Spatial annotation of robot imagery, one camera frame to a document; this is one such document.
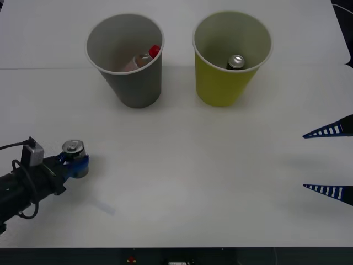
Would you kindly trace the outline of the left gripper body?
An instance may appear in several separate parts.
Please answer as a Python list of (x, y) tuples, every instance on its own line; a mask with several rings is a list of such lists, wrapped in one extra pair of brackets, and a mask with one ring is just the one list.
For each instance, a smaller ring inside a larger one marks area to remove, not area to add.
[(47, 179), (52, 194), (61, 195), (66, 191), (64, 183), (67, 180), (66, 175), (68, 173), (68, 169), (58, 157), (50, 156), (44, 158), (42, 164), (39, 166), (39, 169)]

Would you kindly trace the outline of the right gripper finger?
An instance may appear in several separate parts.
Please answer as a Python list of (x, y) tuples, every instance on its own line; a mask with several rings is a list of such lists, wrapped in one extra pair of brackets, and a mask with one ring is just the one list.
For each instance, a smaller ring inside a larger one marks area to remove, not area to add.
[(353, 115), (346, 116), (334, 123), (322, 126), (303, 135), (304, 139), (322, 138), (322, 137), (352, 137)]
[(353, 186), (349, 185), (317, 185), (303, 184), (307, 189), (310, 189), (321, 195), (336, 199), (340, 202), (353, 206)]

